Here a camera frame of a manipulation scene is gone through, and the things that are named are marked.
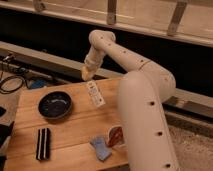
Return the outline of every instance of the black bowl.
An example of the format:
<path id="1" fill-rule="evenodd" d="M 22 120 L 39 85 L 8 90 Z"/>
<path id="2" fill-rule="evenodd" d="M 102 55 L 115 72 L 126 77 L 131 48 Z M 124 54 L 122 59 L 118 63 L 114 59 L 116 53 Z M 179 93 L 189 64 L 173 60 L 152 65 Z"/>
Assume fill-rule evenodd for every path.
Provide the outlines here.
<path id="1" fill-rule="evenodd" d="M 62 91 L 54 91 L 44 96 L 39 102 L 39 112 L 48 119 L 58 119 L 70 112 L 71 97 Z"/>

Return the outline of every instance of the wooden tabletop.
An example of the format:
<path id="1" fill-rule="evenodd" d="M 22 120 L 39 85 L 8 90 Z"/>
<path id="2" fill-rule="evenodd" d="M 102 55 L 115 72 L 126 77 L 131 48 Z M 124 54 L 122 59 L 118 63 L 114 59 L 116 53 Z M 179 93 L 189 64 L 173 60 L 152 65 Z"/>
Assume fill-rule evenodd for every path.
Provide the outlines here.
<path id="1" fill-rule="evenodd" d="M 105 162 L 96 158 L 89 141 L 106 137 L 108 130 L 120 124 L 117 112 L 117 85 L 119 79 L 96 81 L 106 104 L 96 108 L 88 94 L 86 83 L 73 83 L 37 90 L 24 90 L 19 99 L 15 125 L 10 140 L 6 171 L 16 170 L 103 170 L 126 164 L 125 147 L 114 148 Z M 57 121 L 44 119 L 38 104 L 42 97 L 53 91 L 68 93 L 73 101 L 69 115 Z M 37 131 L 51 130 L 51 156 L 48 161 L 36 160 Z"/>

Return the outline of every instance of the black cable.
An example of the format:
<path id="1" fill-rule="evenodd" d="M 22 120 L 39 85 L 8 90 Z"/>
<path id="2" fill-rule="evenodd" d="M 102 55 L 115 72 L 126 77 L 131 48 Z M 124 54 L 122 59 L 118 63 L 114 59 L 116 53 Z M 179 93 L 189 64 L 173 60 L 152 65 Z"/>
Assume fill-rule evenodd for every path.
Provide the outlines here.
<path id="1" fill-rule="evenodd" d="M 14 80 L 14 79 L 20 79 L 21 80 L 21 83 L 17 87 L 15 87 L 14 89 L 10 89 L 10 90 L 3 88 L 5 83 L 7 83 L 10 80 Z M 26 80 L 22 76 L 13 75 L 13 76 L 7 77 L 4 80 L 2 80 L 1 83 L 0 83 L 0 93 L 1 94 L 13 93 L 13 92 L 17 91 L 18 89 L 20 89 L 24 85 L 24 83 L 26 83 Z"/>
<path id="2" fill-rule="evenodd" d="M 15 70 L 10 70 L 9 64 L 10 64 L 10 61 L 7 61 L 7 69 L 8 69 L 8 71 L 13 72 L 15 74 L 19 74 L 19 75 L 9 76 L 9 77 L 3 79 L 4 61 L 2 60 L 2 62 L 1 62 L 2 72 L 1 72 L 1 76 L 0 76 L 0 93 L 1 94 L 10 94 L 10 93 L 13 93 L 13 92 L 17 91 L 18 89 L 20 89 L 24 84 L 26 84 L 26 86 L 28 87 L 27 81 L 26 81 L 26 79 L 24 77 L 24 74 L 26 72 L 20 72 L 20 68 L 21 67 L 17 68 L 16 71 Z M 14 80 L 14 79 L 21 80 L 21 83 L 17 87 L 15 87 L 14 89 L 10 89 L 10 90 L 3 88 L 4 85 L 5 85 L 5 83 L 7 83 L 8 81 Z"/>
<path id="3" fill-rule="evenodd" d="M 30 89 L 30 86 L 28 85 L 28 81 L 31 81 L 31 80 L 38 80 L 38 79 L 42 79 L 42 80 L 45 80 L 47 82 L 52 82 L 54 84 L 57 83 L 57 80 L 51 76 L 51 79 L 45 79 L 43 77 L 30 77 L 30 78 L 26 78 L 26 74 L 29 72 L 29 70 L 25 67 L 22 67 L 22 66 L 19 66 L 17 68 L 12 68 L 10 67 L 10 62 L 12 60 L 9 59 L 9 60 L 5 60 L 5 58 L 1 61 L 1 69 L 2 69 L 2 72 L 1 72 L 1 75 L 0 75 L 0 93 L 1 94 L 10 94 L 10 93 L 13 93 L 17 90 L 19 90 L 24 84 L 26 85 L 27 89 Z M 7 64 L 7 70 L 8 72 L 11 72 L 13 74 L 15 74 L 14 76 L 9 76 L 5 79 L 3 79 L 3 73 L 4 73 L 4 62 Z M 4 88 L 4 85 L 8 82 L 8 81 L 11 81 L 11 80 L 14 80 L 14 79 L 19 79 L 21 80 L 20 84 L 13 88 L 13 89 L 5 89 Z"/>

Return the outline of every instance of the railing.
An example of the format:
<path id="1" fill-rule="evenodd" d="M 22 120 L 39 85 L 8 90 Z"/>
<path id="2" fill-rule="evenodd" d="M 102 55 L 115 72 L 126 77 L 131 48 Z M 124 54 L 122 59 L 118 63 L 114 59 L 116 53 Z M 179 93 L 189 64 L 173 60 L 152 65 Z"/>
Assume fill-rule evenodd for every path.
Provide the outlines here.
<path id="1" fill-rule="evenodd" d="M 212 0 L 0 0 L 0 7 L 213 47 Z"/>

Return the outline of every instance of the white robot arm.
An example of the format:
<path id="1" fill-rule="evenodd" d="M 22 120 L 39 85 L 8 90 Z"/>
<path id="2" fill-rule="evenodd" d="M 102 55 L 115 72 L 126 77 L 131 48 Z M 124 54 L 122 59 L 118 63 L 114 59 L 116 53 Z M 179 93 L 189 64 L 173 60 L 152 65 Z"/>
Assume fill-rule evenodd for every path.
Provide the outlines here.
<path id="1" fill-rule="evenodd" d="M 128 73 L 118 88 L 118 109 L 130 168 L 133 171 L 178 171 L 161 102 L 175 90 L 173 75 L 157 63 L 115 43 L 112 32 L 94 30 L 82 69 L 90 80 L 108 54 Z"/>

